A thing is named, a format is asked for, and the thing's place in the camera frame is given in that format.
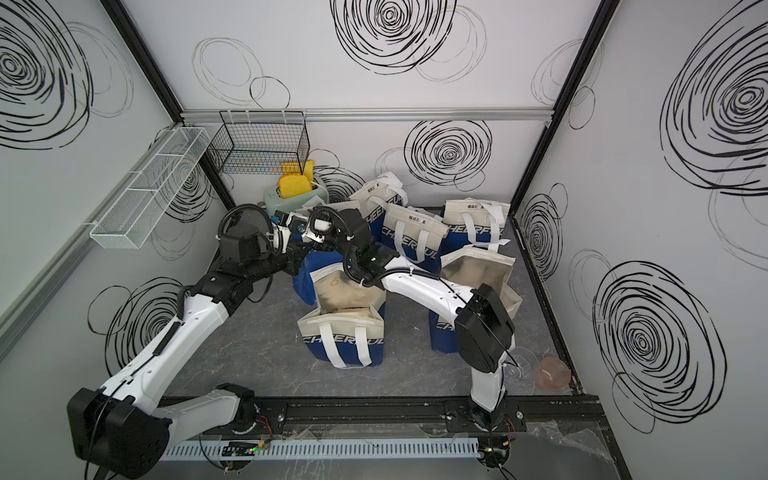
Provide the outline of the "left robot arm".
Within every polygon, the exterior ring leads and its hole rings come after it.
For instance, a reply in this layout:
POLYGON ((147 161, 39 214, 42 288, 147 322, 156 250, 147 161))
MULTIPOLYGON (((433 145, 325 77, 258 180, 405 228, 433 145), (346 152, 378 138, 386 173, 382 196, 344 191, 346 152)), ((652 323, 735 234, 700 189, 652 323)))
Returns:
POLYGON ((303 215, 274 215, 255 204, 221 219, 218 256, 193 285, 180 288, 170 322, 119 372, 96 390, 80 389, 67 404, 75 454, 87 479, 137 479, 164 451, 218 426, 247 431, 260 422, 252 390, 224 383, 172 407, 161 399, 203 342, 253 293, 256 282, 295 274, 309 249, 303 215))

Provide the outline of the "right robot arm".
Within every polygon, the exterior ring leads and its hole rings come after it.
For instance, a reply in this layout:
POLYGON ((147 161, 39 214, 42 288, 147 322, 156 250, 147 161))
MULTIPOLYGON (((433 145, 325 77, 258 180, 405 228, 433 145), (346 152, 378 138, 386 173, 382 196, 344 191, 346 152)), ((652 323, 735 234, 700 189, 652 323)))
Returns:
POLYGON ((343 271, 357 284, 402 295, 451 321, 459 354, 471 367, 471 401, 488 415, 497 414, 506 393, 503 361, 513 347, 514 326, 491 286, 456 284, 416 266, 376 242, 354 209, 314 207, 302 237, 322 250, 340 253, 343 271))

